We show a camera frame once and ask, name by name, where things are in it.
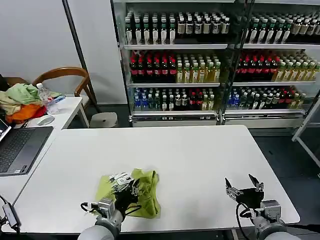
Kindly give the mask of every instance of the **gray floor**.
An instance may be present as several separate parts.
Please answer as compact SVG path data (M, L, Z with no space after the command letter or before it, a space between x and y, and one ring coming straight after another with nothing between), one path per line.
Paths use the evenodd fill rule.
M129 110L126 105L102 105L103 112L116 112L118 116L118 127L129 127ZM90 120L96 111L94 108L86 109L86 114ZM82 128L80 120L75 119L70 124L70 128ZM312 148L319 145L318 132L309 130L304 134L305 140ZM259 136L254 137L261 151L272 167L274 173L280 180L284 190L290 197L293 205L297 209L301 221L300 224L320 224L320 179L317 174L320 168L309 157L305 150L297 142L292 142L290 136ZM308 230L288 228L289 232L297 235L302 240L319 240L320 234ZM249 235L251 229L245 229ZM3 240L17 239L14 235L3 235ZM41 239L41 240L73 240L75 235L23 235L21 239ZM223 240L232 239L230 230L225 231L192 231L176 233L153 233L153 234L122 234L121 240Z

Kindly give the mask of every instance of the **white stool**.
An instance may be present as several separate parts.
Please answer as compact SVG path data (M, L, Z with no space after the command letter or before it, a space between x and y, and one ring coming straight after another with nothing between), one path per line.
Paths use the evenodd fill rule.
M115 112L101 112L92 116L91 129L114 128L118 125L118 116Z

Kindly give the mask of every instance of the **white desk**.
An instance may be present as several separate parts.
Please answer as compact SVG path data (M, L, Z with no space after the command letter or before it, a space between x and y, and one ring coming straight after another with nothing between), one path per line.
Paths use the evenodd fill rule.
M66 97L64 100L58 102L58 107L60 112L57 115L54 115L54 121L46 126L53 126L53 130L48 137L47 141L43 145L42 150L37 156L34 164L32 165L30 171L25 175L16 175L16 176L1 176L0 177L0 194L10 203L14 203L28 182L29 178L37 168L41 159L49 149L52 142L55 140L57 134L64 128L67 128L71 123L72 119L75 117L77 112L80 114L82 108L82 98L81 97ZM38 119L31 119L27 128L40 127L37 125Z
M55 139L15 203L21 232L80 233L95 223L80 203L94 201L102 175L156 170L157 219L127 217L122 232L162 232L238 227L236 188L265 184L265 200L276 199L282 220L300 217L248 129L243 125L65 129ZM248 219L242 226L252 226ZM10 231L8 226L2 230Z

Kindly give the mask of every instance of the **laptop keyboard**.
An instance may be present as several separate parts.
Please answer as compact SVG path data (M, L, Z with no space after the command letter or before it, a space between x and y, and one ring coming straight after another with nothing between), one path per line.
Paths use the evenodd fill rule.
M8 171L34 130L34 128L20 128L10 135L10 140L5 145L0 147L0 173Z

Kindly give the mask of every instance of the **orange cloth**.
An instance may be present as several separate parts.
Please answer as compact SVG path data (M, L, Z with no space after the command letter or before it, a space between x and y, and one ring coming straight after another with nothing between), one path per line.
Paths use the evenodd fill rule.
M5 120L10 124L12 122L15 122L16 124L23 124L25 120L32 118L40 108L42 108L41 105L32 103L28 105L21 105L20 111L12 115L6 115Z

